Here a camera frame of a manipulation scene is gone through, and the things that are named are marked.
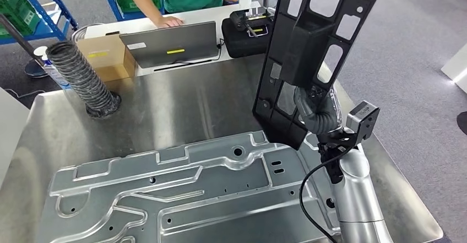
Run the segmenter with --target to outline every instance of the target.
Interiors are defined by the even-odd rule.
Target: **cardboard box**
[[[82,39],[77,45],[103,82],[134,76],[136,61],[118,35]]]

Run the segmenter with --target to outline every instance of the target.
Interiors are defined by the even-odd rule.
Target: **floor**
[[[115,21],[106,0],[64,1],[81,26]],[[467,42],[466,22],[467,0],[378,0],[339,76],[355,102],[382,109],[376,135],[454,243],[467,238],[467,136],[455,121],[467,94],[440,69]],[[58,89],[23,74],[29,57],[18,45],[2,46],[0,58],[0,87]]]

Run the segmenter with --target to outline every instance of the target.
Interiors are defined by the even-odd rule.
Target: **laptop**
[[[142,68],[186,63],[219,53],[215,21],[122,34],[120,39]]]

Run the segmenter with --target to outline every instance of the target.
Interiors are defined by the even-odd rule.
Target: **black device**
[[[221,27],[229,56],[266,53],[272,24],[273,14],[263,7],[232,12]]]

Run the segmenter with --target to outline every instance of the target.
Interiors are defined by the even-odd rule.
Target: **yellow label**
[[[103,57],[103,56],[107,56],[107,52],[97,52],[97,53],[88,54],[89,58]]]
[[[260,16],[256,16],[256,17],[251,17],[251,18],[248,18],[248,20],[258,20],[258,19],[263,19],[263,18],[266,18],[266,15],[260,15]]]
[[[167,54],[175,54],[175,53],[181,53],[181,52],[185,52],[185,49],[170,50],[170,51],[167,51]]]

